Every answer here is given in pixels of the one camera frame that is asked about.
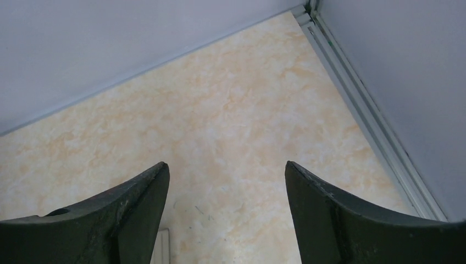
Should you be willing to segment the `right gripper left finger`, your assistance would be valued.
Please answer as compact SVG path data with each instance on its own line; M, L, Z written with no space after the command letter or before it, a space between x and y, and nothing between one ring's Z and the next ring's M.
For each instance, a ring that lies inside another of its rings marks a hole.
M1 221L1 263L150 263L169 182L159 162L45 216Z

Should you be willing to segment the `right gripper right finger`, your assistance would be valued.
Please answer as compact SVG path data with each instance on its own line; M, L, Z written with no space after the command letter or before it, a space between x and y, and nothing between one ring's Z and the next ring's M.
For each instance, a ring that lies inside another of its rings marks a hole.
M465 222L389 210L292 161L285 180L303 263L465 263Z

